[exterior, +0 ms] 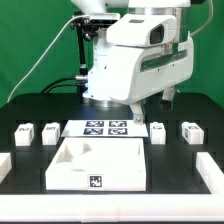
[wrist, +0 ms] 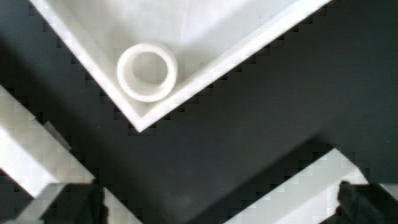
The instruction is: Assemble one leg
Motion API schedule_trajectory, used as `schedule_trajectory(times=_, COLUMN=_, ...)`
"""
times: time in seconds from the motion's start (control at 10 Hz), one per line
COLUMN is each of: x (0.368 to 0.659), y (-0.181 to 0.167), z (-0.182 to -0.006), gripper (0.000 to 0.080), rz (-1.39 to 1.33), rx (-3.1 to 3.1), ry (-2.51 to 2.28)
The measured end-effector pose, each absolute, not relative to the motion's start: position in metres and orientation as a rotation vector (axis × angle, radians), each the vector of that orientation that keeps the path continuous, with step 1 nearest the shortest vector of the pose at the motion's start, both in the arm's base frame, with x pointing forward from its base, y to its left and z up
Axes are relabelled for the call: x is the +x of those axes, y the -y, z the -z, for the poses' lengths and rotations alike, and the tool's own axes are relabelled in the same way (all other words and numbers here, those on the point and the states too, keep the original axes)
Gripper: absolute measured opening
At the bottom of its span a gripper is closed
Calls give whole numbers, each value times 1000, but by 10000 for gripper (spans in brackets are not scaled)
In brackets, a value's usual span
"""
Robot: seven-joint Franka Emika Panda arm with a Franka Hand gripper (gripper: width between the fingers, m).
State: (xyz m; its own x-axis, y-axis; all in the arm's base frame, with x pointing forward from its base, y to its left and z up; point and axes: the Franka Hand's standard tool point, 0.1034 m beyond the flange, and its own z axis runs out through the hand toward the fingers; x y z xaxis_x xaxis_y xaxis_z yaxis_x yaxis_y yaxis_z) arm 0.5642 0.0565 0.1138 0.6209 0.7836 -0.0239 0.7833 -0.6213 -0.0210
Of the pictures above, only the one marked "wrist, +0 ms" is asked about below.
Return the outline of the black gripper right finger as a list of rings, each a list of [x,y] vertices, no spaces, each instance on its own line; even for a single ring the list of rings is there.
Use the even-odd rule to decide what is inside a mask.
[[[398,184],[342,182],[335,213],[319,224],[398,224]]]

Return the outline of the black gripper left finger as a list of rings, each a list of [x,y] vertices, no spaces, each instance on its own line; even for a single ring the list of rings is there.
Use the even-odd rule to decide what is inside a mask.
[[[12,224],[108,224],[103,187],[95,184],[49,184]]]

